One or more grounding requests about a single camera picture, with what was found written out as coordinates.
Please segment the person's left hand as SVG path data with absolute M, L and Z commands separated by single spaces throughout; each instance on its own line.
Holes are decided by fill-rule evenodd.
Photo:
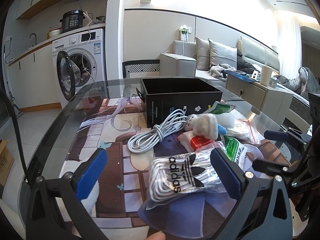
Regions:
M 166 235 L 163 232 L 159 231 L 150 235 L 145 240 L 166 240 Z

